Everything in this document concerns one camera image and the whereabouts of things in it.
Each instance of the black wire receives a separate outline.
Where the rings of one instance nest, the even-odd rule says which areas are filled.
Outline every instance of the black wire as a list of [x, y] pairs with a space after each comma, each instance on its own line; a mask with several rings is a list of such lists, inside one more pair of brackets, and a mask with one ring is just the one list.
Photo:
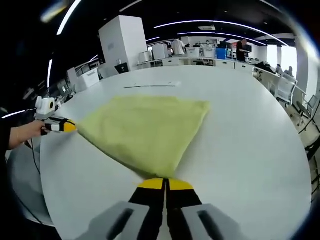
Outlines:
[[320, 101], [319, 101], [319, 103], [318, 103], [318, 107], [317, 107], [316, 110], [315, 110], [315, 113], [313, 114], [313, 117], [310, 119], [310, 121], [308, 122], [308, 124], [299, 132], [299, 134], [302, 133], [302, 132], [308, 127], [308, 125], [313, 121], [314, 117], [316, 116], [316, 113], [317, 113], [317, 111], [318, 111], [319, 106], [320, 106]]
[[39, 222], [39, 224], [44, 225], [44, 224], [42, 223], [42, 221], [40, 221], [39, 218], [37, 218], [36, 215], [34, 215], [33, 212], [24, 204], [24, 202], [20, 199], [20, 197], [18, 196], [18, 194], [17, 194], [14, 190], [12, 190], [12, 191], [14, 192], [15, 196], [18, 198], [19, 202], [20, 202], [20, 203], [25, 207], [25, 209], [27, 209], [27, 211], [32, 215], [32, 217], [34, 217], [34, 218]]
[[32, 155], [33, 155], [34, 165], [35, 165], [36, 169], [38, 170], [39, 175], [41, 175], [40, 170], [38, 168], [38, 165], [36, 163], [35, 150], [34, 150], [34, 141], [32, 140], [32, 138], [31, 138], [31, 147], [32, 147]]

